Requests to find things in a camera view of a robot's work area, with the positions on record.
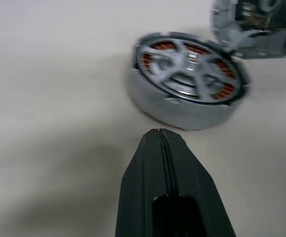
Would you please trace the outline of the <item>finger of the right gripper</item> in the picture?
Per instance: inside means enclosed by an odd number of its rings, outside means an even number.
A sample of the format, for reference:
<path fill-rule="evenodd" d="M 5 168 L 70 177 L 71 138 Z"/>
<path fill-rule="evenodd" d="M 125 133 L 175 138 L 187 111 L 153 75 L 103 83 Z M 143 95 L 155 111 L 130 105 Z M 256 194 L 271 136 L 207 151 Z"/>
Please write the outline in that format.
<path fill-rule="evenodd" d="M 286 57 L 286 31 L 247 31 L 233 40 L 233 55 L 242 59 Z"/>

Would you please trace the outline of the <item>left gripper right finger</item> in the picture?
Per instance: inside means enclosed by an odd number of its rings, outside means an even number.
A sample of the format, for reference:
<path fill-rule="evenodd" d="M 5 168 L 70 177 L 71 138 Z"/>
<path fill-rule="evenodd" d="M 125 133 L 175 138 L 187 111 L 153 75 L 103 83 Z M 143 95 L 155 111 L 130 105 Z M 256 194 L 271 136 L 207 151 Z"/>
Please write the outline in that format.
<path fill-rule="evenodd" d="M 183 138 L 168 129 L 160 135 L 168 149 L 172 176 L 175 237 L 234 237 L 236 234 L 213 178 L 188 148 Z"/>

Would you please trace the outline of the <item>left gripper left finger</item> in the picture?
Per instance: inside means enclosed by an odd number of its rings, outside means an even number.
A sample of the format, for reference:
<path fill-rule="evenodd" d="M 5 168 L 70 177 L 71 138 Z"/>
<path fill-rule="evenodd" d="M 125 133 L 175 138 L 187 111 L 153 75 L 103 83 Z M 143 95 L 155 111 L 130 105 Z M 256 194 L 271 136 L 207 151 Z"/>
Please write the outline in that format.
<path fill-rule="evenodd" d="M 153 202 L 165 194 L 163 140 L 152 129 L 143 135 L 122 177 L 115 236 L 151 237 Z"/>

